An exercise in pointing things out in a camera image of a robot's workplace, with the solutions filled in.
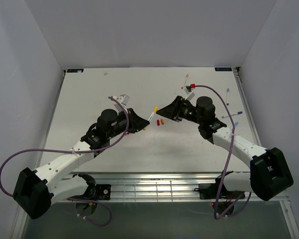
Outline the yellow capped white marker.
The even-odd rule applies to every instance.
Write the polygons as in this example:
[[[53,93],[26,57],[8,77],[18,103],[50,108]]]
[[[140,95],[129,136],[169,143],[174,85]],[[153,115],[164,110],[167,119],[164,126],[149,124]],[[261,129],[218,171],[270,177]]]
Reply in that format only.
[[[152,118],[153,118],[154,115],[156,114],[157,110],[158,110],[158,107],[155,107],[154,110],[153,110],[153,112],[151,113],[151,115],[150,115],[148,121],[151,121],[151,120],[152,120]]]

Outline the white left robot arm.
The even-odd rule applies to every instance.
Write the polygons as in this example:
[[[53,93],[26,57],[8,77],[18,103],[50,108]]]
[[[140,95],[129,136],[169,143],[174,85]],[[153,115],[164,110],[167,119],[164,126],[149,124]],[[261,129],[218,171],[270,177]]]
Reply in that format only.
[[[62,154],[34,170],[22,170],[12,194],[13,199],[31,219],[41,217],[52,204],[67,198],[94,199],[96,182],[92,176],[80,173],[67,180],[65,176],[102,153],[112,138],[127,132],[139,132],[149,123],[131,108],[126,112],[103,110],[97,122],[89,127],[69,154]]]

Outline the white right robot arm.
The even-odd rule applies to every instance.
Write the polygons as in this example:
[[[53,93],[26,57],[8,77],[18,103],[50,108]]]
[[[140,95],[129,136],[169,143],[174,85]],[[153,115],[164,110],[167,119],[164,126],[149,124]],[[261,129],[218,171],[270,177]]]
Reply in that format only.
[[[196,105],[181,96],[158,110],[158,115],[173,121],[187,120],[198,124],[200,135],[240,159],[250,169],[247,173],[227,172],[218,176],[206,193],[215,189],[221,198],[232,192],[251,192],[268,201],[294,184],[285,156],[274,147],[266,149],[234,135],[215,115],[215,106],[209,97],[199,97]]]

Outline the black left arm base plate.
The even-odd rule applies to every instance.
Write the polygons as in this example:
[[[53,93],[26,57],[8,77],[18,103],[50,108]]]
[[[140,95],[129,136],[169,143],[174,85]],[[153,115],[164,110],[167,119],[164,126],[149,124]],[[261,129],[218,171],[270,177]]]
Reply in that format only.
[[[111,184],[96,184],[88,189],[88,199],[93,200],[110,200],[111,198]]]

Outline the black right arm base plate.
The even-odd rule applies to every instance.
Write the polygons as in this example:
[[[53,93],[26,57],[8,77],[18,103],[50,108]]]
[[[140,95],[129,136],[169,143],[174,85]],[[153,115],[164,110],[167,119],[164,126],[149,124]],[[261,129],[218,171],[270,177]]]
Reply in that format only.
[[[216,199],[217,192],[218,192],[218,185],[216,183],[212,184],[199,184],[198,187],[194,188],[194,192],[199,193],[200,199]],[[225,186],[223,185],[220,191],[220,199],[229,200],[229,199],[236,199],[241,194],[243,194],[242,198],[245,198],[245,195],[241,191],[228,191]]]

